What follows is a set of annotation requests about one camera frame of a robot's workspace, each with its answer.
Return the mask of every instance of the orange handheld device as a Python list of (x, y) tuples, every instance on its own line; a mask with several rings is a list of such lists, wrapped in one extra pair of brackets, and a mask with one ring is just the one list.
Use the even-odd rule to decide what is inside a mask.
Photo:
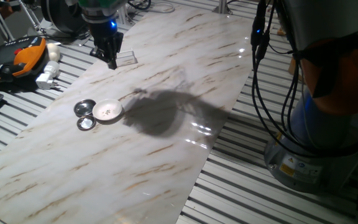
[(41, 37), (24, 37), (0, 46), (0, 82), (37, 75), (47, 62), (46, 41)]

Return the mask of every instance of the small white dish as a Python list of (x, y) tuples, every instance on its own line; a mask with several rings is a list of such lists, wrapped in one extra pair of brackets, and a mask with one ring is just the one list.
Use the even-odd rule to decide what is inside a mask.
[(122, 112), (121, 102), (114, 99), (105, 99), (97, 103), (93, 109), (93, 116), (101, 121), (109, 121), (118, 117)]

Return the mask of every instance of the metal lid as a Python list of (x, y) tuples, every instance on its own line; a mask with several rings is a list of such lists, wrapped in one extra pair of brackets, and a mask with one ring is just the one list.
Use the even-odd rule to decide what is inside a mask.
[(86, 131), (92, 129), (96, 125), (96, 118), (91, 115), (82, 116), (77, 121), (78, 129)]
[(92, 109), (95, 106), (96, 102), (93, 100), (81, 100), (76, 103), (74, 106), (74, 113), (78, 117), (86, 116), (92, 114)]

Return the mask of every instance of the white marble surface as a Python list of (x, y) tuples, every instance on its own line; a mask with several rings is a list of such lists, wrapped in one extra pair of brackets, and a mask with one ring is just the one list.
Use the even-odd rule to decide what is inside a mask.
[[(0, 153), (6, 223), (175, 223), (251, 70), (252, 21), (177, 6), (125, 36), (137, 64), (95, 63)], [(119, 99), (91, 131), (74, 104)]]

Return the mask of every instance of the aluminum profile floor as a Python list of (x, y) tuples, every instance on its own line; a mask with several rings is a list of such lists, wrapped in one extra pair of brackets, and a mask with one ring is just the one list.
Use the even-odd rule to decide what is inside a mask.
[[(218, 1), (168, 0), (174, 4), (212, 11)], [(235, 16), (253, 19), (254, 2), (229, 5)], [(144, 12), (135, 16), (141, 19)], [(130, 29), (119, 26), (120, 32)], [(290, 46), (277, 33), (273, 20), (271, 45), (284, 52)], [(35, 119), (58, 95), (63, 93), (97, 59), (89, 56), (92, 39), (82, 47), (59, 46), (61, 52), (59, 90), (39, 90), (30, 81), (5, 84), (0, 93), (0, 152)], [(272, 116), (279, 120), (281, 106), (291, 83), (288, 74), (291, 57), (268, 49), (259, 68), (260, 90)], [(275, 180), (266, 169), (263, 153), (270, 139), (252, 106), (246, 81), (227, 123), (224, 125), (177, 224), (194, 223), (357, 223), (357, 189), (345, 186), (338, 195), (311, 195), (295, 192)]]

